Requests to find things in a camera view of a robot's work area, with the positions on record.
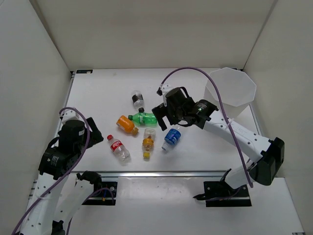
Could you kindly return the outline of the clear red-label cola bottle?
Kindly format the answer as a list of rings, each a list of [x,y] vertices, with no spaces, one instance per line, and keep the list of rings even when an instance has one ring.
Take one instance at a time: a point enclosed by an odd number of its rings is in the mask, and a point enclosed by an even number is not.
[[[113,135],[108,135],[107,140],[115,157],[121,164],[126,164],[130,160],[130,153],[124,144],[119,139],[115,139]]]

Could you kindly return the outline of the blue-label water bottle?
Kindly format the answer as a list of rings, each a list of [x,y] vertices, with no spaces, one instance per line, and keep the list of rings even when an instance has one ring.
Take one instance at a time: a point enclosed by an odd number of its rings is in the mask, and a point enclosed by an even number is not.
[[[178,143],[181,138],[181,130],[178,126],[171,128],[166,136],[164,137],[164,142],[162,145],[162,150],[164,152],[168,152],[174,148],[174,146]]]

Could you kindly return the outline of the green plastic bottle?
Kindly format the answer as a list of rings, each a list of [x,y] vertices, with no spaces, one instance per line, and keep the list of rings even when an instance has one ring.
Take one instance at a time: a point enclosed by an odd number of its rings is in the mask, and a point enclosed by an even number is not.
[[[152,113],[137,113],[135,115],[128,115],[128,119],[139,126],[156,126],[157,119]]]

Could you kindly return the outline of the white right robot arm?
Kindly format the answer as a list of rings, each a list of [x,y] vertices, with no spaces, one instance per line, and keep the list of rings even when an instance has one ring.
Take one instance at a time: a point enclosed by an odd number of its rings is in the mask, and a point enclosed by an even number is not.
[[[271,185],[284,162],[285,143],[282,139],[271,140],[246,129],[224,117],[222,111],[207,100],[195,102],[185,87],[172,88],[166,85],[160,87],[157,94],[163,97],[163,102],[154,107],[152,112],[162,130],[167,128],[163,120],[165,117],[170,125],[195,125],[239,147],[248,156],[248,163],[226,171],[218,182],[218,191],[230,196],[249,182]]]

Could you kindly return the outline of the clear yellow-cap bottle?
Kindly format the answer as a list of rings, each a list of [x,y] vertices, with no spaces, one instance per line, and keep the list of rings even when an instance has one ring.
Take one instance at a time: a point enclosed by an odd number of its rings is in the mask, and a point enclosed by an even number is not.
[[[151,128],[146,128],[143,135],[142,151],[143,159],[149,161],[154,149],[154,142],[156,138],[156,131]]]

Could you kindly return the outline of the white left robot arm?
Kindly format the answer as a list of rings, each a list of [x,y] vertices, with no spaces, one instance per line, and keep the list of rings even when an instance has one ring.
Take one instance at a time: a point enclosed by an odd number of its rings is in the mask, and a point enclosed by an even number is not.
[[[39,175],[27,210],[14,235],[66,235],[75,212],[90,197],[102,192],[101,176],[93,171],[77,174],[72,193],[58,204],[69,174],[85,151],[104,140],[93,118],[62,118],[62,128],[41,158]]]

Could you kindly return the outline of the clear black-label bottle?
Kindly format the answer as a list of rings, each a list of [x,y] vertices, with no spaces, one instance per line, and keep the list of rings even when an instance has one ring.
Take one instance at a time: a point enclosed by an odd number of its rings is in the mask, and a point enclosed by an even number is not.
[[[141,91],[139,90],[134,90],[132,93],[132,102],[133,106],[135,107],[136,110],[138,110],[140,113],[145,112],[144,110],[144,99]]]

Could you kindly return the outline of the orange soda bottle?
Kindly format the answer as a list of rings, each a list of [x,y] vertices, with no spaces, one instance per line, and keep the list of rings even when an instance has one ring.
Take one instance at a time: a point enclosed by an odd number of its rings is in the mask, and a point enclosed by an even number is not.
[[[134,123],[124,115],[117,120],[116,125],[126,134],[133,136],[138,134],[138,128],[135,127]]]

